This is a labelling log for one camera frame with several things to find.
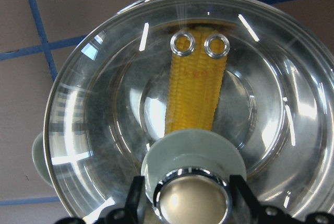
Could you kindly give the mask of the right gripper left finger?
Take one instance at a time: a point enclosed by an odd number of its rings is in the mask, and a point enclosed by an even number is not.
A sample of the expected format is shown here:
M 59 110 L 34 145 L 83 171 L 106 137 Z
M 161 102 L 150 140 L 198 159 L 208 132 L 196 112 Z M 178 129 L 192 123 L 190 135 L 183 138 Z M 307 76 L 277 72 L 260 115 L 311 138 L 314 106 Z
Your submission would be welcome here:
M 145 178 L 135 176 L 124 206 L 111 210 L 104 217 L 104 223 L 144 223 L 145 209 Z

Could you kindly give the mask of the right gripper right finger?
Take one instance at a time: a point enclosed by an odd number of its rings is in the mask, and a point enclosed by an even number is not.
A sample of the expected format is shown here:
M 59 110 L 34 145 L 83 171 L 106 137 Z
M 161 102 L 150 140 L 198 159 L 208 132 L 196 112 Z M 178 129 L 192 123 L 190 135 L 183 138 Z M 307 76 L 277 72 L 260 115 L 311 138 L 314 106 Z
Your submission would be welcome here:
M 236 223 L 295 223 L 280 208 L 261 204 L 241 175 L 230 176 L 230 190 Z

